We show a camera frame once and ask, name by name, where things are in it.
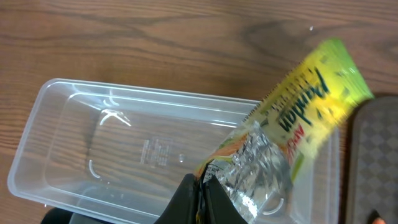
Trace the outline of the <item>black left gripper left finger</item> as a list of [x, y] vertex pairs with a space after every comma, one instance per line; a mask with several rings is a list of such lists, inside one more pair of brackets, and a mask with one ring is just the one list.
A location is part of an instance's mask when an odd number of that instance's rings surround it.
[[155, 224], [197, 224], [200, 196], [197, 178], [186, 174]]

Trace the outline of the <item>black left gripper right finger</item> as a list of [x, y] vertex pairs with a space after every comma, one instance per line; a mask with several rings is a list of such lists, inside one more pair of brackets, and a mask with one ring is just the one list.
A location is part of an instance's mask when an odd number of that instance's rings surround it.
[[201, 188], [204, 223], [247, 224], [235, 209], [216, 177], [205, 182]]

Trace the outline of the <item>yellow green snack wrapper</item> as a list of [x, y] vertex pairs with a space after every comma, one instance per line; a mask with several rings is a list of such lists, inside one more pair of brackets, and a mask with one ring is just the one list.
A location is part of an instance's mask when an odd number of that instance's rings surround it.
[[197, 170], [216, 177], [247, 223], [290, 192], [332, 131], [373, 98], [339, 39], [318, 45], [243, 119]]

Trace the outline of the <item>orange carrot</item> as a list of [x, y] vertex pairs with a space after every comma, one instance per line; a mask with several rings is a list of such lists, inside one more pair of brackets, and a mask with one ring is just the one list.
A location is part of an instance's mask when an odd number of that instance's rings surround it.
[[382, 218], [376, 218], [372, 224], [386, 224], [386, 222]]

